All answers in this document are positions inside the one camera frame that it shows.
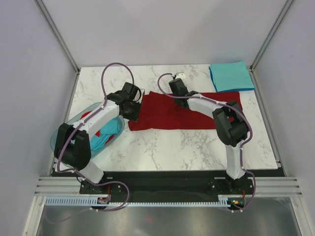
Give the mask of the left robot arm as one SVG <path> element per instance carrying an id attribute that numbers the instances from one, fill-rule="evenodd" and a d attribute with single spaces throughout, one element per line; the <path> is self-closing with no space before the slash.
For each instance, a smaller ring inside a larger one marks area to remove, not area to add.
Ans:
<path id="1" fill-rule="evenodd" d="M 61 124 L 54 147 L 57 172 L 76 173 L 89 182 L 96 193 L 104 193 L 108 181 L 103 178 L 104 171 L 92 161 L 91 140 L 105 125 L 118 117 L 138 121 L 142 95 L 142 89 L 126 82 L 121 90 L 106 95 L 83 118 L 71 124 Z"/>

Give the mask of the red t-shirt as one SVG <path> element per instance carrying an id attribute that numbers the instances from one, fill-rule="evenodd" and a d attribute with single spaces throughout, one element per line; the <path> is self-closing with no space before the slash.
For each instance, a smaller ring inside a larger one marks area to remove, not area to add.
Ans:
<path id="1" fill-rule="evenodd" d="M 138 121 L 129 121 L 130 131 L 215 130 L 215 121 L 202 113 L 182 108 L 173 98 L 156 92 L 143 96 Z"/>

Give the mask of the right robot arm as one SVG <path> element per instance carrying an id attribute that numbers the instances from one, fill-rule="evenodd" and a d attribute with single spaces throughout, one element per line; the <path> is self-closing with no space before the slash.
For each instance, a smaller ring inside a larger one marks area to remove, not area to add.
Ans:
<path id="1" fill-rule="evenodd" d="M 224 178 L 210 181 L 213 194 L 253 194 L 255 182 L 243 164 L 243 147 L 252 129 L 236 101 L 221 102 L 209 99 L 195 91 L 189 92 L 181 78 L 173 78 L 169 86 L 174 102 L 190 111 L 214 120 L 219 140 L 225 145 L 227 166 Z"/>

